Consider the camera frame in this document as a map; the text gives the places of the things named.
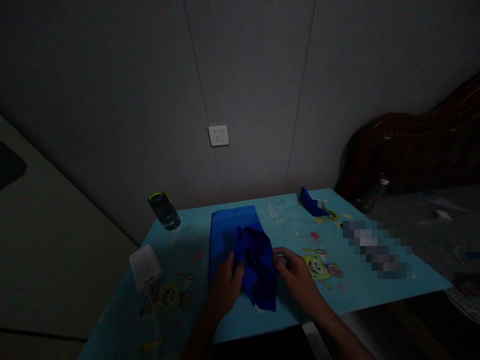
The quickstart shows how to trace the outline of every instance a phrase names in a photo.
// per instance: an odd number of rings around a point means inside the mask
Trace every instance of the clear plastic bottle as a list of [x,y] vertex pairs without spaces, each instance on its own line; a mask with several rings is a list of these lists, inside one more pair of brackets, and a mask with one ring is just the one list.
[[382,179],[380,182],[372,186],[366,193],[366,195],[361,199],[360,204],[358,205],[358,210],[362,213],[369,213],[374,209],[375,203],[378,199],[387,194],[387,185],[389,181],[387,179]]

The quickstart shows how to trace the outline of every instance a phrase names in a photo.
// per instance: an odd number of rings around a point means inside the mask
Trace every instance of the table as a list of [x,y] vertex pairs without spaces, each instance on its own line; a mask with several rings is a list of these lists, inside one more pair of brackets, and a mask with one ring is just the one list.
[[[209,236],[211,215],[215,211],[254,205],[258,218],[273,247],[285,246],[311,260],[321,259],[331,277],[316,281],[328,304],[337,313],[352,312],[421,294],[443,290],[452,285],[395,239],[385,238],[390,253],[399,254],[409,264],[407,278],[379,278],[377,271],[349,245],[341,224],[344,221],[372,222],[333,190],[309,192],[339,218],[314,218],[298,202],[296,194],[265,197],[179,211],[181,225],[165,230],[156,220],[142,246],[151,244],[165,271],[152,294],[161,297],[165,312],[158,315],[162,330],[162,359],[177,358],[190,336],[196,317],[208,292]],[[277,311],[252,307],[240,294],[232,311],[220,323],[215,342],[223,342],[305,323],[307,316],[293,303],[280,277]],[[148,301],[137,294],[131,269],[98,321],[79,359],[150,359],[140,348],[154,340]]]

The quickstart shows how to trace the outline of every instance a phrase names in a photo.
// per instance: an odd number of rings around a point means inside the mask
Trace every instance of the electrical outlet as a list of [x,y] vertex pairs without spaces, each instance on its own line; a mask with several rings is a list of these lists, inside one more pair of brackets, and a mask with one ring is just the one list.
[[227,125],[212,125],[208,127],[210,143],[212,146],[224,146],[229,142],[229,128]]

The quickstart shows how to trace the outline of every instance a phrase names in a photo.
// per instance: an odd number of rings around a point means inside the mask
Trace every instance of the plastic bottle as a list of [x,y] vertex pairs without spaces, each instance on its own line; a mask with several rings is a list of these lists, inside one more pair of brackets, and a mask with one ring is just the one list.
[[165,191],[156,192],[148,198],[156,218],[167,230],[175,230],[180,225],[180,217]]
[[363,199],[361,199],[358,210],[362,213],[371,212],[374,209],[377,200],[387,194],[388,184],[389,181],[387,179],[382,179],[378,184],[372,186]]

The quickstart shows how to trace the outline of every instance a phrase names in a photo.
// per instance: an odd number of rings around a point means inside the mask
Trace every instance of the dark red headboard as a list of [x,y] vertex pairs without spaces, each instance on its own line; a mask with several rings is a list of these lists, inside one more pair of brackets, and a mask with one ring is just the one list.
[[390,195],[480,183],[480,73],[422,115],[386,113],[350,139],[335,191],[360,198],[380,179]]

